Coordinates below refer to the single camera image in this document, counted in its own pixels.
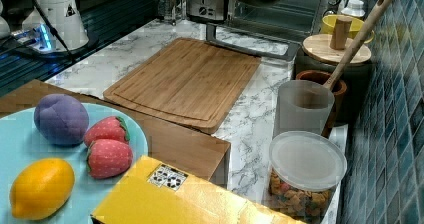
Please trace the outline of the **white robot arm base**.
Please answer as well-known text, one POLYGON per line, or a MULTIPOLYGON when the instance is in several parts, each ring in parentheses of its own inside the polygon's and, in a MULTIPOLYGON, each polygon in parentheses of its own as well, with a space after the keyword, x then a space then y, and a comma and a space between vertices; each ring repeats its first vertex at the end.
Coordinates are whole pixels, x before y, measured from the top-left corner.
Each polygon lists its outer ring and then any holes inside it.
POLYGON ((40 53, 76 50, 89 42, 75 0, 35 0, 22 28, 34 31, 38 41, 32 48, 40 53))

